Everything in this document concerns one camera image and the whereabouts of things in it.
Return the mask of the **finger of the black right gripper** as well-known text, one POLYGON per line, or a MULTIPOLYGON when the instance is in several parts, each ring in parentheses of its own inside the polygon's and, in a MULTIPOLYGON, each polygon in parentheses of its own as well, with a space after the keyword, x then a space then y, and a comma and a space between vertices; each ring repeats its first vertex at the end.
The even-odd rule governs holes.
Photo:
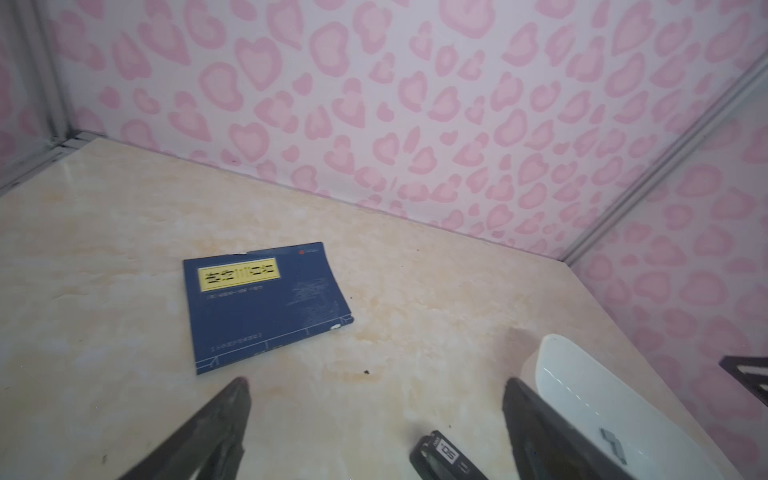
POLYGON ((768 406, 768 358, 724 356, 719 366, 746 390, 768 406))

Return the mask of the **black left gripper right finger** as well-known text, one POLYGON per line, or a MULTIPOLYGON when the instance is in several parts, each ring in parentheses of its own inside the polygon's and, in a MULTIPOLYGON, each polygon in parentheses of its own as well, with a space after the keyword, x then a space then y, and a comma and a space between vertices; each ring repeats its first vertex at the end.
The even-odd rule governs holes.
POLYGON ((631 477, 517 377, 505 385, 502 411, 521 479, 631 477))

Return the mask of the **black long stapler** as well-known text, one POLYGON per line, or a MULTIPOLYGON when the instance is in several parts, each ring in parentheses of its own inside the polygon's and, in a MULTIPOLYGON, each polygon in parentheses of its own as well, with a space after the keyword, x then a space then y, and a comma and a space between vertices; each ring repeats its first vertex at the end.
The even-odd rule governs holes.
POLYGON ((425 480, 487 480, 439 430, 422 436, 410 452, 411 465, 425 480))

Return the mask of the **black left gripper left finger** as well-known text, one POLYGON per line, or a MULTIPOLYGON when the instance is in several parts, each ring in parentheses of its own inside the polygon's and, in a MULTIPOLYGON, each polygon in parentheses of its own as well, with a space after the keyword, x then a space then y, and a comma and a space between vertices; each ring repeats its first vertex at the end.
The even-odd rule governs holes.
POLYGON ((233 379, 124 479, 234 479, 251 410, 248 380, 233 379))

